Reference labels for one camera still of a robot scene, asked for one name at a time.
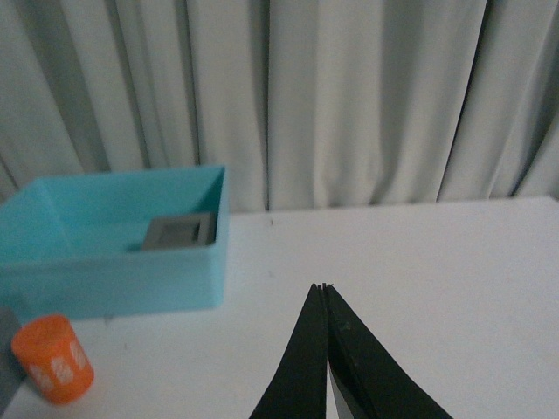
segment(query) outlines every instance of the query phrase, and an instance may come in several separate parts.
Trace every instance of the blue storage bin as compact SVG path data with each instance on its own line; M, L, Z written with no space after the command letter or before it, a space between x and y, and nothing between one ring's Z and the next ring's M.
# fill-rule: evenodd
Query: blue storage bin
M216 240L141 251L152 218L217 214ZM0 207L0 306L22 322L218 306L229 223L224 167L37 179Z

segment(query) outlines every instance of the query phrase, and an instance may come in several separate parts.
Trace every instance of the orange cup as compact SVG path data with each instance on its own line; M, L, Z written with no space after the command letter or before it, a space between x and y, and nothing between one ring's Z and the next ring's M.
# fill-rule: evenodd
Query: orange cup
M79 398L93 382L89 360L70 321L61 314L35 319L19 329L11 351L52 403Z

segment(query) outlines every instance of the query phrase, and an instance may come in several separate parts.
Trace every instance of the curtain fold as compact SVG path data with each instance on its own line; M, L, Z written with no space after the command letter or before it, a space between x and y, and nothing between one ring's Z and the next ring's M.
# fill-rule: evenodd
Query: curtain fold
M559 196L559 0L7 0L0 200L226 164L234 211Z
M512 195L542 143L542 116L551 110L542 108L542 97L556 83L557 2L490 5L441 200Z

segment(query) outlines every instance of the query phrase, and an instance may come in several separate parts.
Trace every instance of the table surface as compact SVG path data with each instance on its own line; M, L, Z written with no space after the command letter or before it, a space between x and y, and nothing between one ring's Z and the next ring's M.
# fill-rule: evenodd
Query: table surface
M558 244L546 197L234 215L222 306L73 322L92 388L53 407L27 381L3 419L248 418L312 283L455 419L556 417Z

